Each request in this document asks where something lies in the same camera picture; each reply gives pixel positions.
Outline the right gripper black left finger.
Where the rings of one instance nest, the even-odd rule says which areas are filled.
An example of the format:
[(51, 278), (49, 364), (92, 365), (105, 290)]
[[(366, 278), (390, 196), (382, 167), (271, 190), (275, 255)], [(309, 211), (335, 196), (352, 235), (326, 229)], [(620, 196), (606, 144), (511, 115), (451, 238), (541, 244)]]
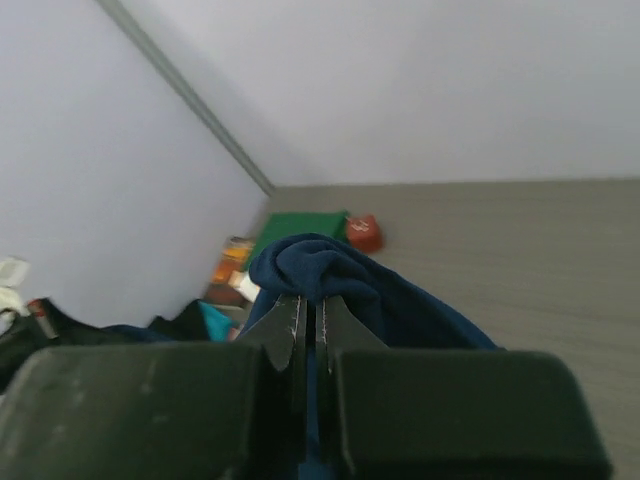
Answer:
[(5, 479), (294, 479), (306, 453), (306, 308), (229, 343), (48, 347), (1, 405)]

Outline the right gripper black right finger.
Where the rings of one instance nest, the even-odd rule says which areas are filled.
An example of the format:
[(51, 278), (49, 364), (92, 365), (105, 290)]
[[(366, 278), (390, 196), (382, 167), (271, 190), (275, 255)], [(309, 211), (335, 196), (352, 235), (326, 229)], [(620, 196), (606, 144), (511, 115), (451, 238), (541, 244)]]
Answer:
[(315, 310), (317, 420), (339, 479), (609, 479), (576, 377), (542, 352), (391, 348)]

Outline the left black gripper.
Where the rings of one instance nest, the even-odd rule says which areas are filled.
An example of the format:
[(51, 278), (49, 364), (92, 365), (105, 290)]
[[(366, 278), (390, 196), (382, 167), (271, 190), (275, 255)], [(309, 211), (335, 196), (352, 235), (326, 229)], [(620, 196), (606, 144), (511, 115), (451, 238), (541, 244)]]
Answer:
[(62, 312), (48, 298), (27, 304), (27, 315), (3, 308), (11, 325), (1, 334), (1, 392), (4, 392), (22, 364), (35, 352), (57, 346), (95, 346), (145, 341), (143, 328), (129, 325), (94, 327)]

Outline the navy blue t-shirt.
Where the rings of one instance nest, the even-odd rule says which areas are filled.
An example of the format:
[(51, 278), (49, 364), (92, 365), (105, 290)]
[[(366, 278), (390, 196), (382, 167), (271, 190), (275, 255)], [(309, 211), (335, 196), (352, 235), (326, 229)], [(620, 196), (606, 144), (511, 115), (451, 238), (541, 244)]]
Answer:
[(349, 245), (315, 233), (282, 238), (249, 267), (260, 293), (239, 339), (282, 297), (306, 308), (306, 453), (294, 479), (339, 479), (324, 460), (317, 420), (315, 310), (341, 298), (385, 345), (407, 349), (494, 350), (494, 342), (458, 311)]

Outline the red cube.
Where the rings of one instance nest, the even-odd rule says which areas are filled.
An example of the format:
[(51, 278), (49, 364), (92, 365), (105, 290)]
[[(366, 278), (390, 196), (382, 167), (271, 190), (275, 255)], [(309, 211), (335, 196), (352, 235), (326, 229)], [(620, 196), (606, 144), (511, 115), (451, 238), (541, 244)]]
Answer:
[(365, 254), (372, 254), (384, 246), (382, 229), (374, 215), (348, 217), (346, 223), (348, 243)]

